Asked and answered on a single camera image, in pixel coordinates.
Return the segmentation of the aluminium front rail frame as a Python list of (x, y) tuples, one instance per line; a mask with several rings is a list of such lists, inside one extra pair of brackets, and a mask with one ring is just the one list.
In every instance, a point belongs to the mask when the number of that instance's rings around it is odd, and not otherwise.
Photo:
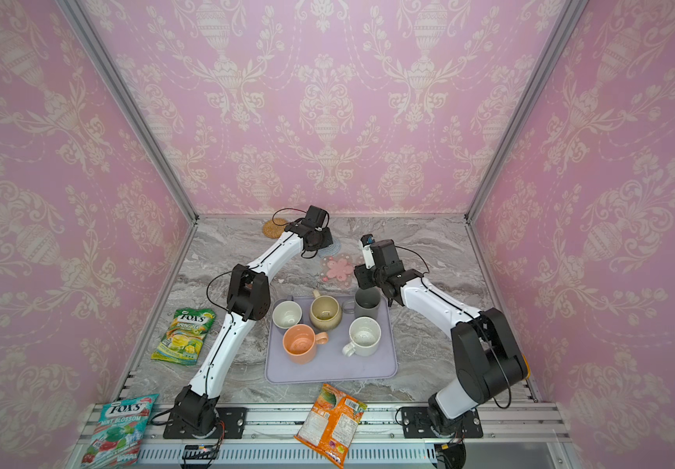
[(306, 404), (222, 406), (206, 440), (171, 429), (160, 405), (135, 468), (578, 468), (576, 448), (555, 406), (480, 406), (448, 436), (425, 406), (373, 403), (359, 422)]

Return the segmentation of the orange pink mug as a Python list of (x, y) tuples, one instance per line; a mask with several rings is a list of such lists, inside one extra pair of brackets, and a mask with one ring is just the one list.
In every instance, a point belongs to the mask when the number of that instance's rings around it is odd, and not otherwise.
[(329, 342), (327, 332), (315, 332), (307, 324), (289, 328), (283, 338), (283, 348), (288, 358), (297, 365), (306, 365), (317, 355), (317, 347)]

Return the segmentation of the red green Fox's candy bag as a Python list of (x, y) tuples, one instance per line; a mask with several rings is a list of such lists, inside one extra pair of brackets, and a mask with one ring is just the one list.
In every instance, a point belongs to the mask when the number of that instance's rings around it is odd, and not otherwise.
[(126, 467), (136, 463), (150, 414), (159, 394), (103, 406), (81, 468)]

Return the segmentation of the beige ceramic mug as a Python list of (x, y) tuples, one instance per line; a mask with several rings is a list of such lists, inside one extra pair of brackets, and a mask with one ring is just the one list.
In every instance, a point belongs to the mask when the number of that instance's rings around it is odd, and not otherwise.
[(331, 295), (313, 291), (314, 299), (309, 310), (312, 326), (320, 331), (330, 331), (337, 328), (342, 321), (341, 304)]

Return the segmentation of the grey mug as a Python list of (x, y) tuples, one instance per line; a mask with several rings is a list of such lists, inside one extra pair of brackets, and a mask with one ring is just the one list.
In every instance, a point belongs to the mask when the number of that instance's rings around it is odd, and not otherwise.
[(381, 290), (378, 287), (358, 289), (351, 299), (341, 304), (343, 312), (353, 315), (355, 318), (368, 317), (376, 319), (382, 299)]

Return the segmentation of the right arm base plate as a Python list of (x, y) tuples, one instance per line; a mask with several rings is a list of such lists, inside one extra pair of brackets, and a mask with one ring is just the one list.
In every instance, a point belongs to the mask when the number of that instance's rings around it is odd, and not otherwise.
[(454, 418), (427, 406), (403, 406), (399, 422), (406, 439), (482, 439), (484, 432), (477, 410), (469, 410)]

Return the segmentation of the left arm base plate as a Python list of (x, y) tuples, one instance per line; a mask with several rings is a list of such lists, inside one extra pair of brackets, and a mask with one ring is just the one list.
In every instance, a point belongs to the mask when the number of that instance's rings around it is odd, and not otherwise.
[(197, 420), (184, 420), (177, 408), (168, 415), (163, 437), (168, 440), (212, 439), (225, 440), (243, 438), (247, 409), (242, 406), (205, 408)]

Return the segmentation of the lavender silicone tray mat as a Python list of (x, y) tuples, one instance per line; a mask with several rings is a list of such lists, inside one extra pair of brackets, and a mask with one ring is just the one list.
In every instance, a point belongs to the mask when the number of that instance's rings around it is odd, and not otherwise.
[(265, 378), (272, 384), (298, 384), (348, 380), (388, 379), (398, 371), (394, 339), (386, 301), (380, 302), (376, 320), (381, 328), (378, 349), (370, 357), (346, 357), (342, 348), (349, 342), (349, 326), (354, 316), (347, 314), (340, 325), (328, 332), (329, 342), (316, 347), (316, 357), (305, 365), (294, 363), (283, 347), (285, 331), (270, 327), (265, 361)]

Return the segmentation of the woven rattan coaster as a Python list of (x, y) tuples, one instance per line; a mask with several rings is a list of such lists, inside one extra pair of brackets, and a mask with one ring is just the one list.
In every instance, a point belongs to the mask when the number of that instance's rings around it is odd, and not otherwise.
[(286, 226), (288, 226), (288, 221), (286, 219), (271, 218), (263, 225), (262, 232), (266, 238), (276, 240), (284, 234)]

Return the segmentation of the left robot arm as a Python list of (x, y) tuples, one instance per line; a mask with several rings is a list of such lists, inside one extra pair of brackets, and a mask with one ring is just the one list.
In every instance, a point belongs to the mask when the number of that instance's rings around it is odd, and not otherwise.
[(270, 283), (292, 258), (317, 253), (333, 244), (329, 212), (311, 205), (263, 254), (231, 270), (217, 334), (199, 370), (176, 396), (163, 430), (167, 439), (206, 439), (224, 435), (224, 420), (217, 411), (229, 369), (245, 338), (266, 318), (271, 305)]

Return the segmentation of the orange snack bag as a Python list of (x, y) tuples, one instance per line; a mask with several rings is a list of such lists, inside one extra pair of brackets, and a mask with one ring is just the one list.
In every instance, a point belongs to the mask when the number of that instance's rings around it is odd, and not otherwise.
[(294, 439), (343, 468), (367, 409), (365, 403), (324, 383)]

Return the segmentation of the white mug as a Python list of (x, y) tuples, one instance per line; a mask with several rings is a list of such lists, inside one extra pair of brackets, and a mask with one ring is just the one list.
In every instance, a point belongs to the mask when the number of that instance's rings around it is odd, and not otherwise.
[(349, 342), (343, 347), (344, 357), (370, 357), (376, 353), (381, 339), (381, 327), (369, 317), (361, 317), (351, 322)]

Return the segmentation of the green yellow Fox's candy bag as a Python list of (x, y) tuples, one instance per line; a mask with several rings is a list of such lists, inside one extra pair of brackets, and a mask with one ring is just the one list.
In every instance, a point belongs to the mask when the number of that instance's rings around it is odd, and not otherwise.
[(196, 365), (215, 319), (216, 314), (211, 309), (178, 309), (151, 359), (175, 365)]

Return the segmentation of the blue woven coaster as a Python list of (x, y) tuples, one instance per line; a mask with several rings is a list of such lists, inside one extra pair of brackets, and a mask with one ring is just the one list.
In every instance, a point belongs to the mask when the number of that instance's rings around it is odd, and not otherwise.
[(320, 248), (317, 251), (317, 256), (320, 258), (327, 258), (329, 256), (335, 256), (341, 252), (341, 242), (338, 238), (334, 238), (331, 245)]

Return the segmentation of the pink flower coaster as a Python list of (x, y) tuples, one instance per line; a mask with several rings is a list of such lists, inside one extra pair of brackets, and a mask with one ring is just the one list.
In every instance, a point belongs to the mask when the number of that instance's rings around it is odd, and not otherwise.
[(320, 278), (324, 283), (349, 287), (354, 277), (354, 259), (348, 254), (327, 256), (321, 261), (322, 271)]

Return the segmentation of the small lavender white cup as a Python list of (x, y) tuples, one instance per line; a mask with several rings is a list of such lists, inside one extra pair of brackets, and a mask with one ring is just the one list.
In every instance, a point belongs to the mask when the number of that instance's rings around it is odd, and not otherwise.
[(278, 303), (272, 312), (272, 321), (276, 328), (286, 331), (293, 326), (298, 326), (302, 320), (301, 306), (292, 300)]

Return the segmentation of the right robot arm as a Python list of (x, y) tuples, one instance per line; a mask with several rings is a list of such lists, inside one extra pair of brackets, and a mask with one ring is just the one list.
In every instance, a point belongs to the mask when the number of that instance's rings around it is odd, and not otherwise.
[(433, 285), (424, 273), (406, 268), (393, 240), (365, 234), (361, 244), (364, 262), (354, 268), (358, 287), (379, 288), (389, 305), (421, 314), (451, 340), (456, 377), (428, 400), (434, 432), (457, 433), (465, 414), (529, 378), (530, 367), (502, 311), (473, 308)]

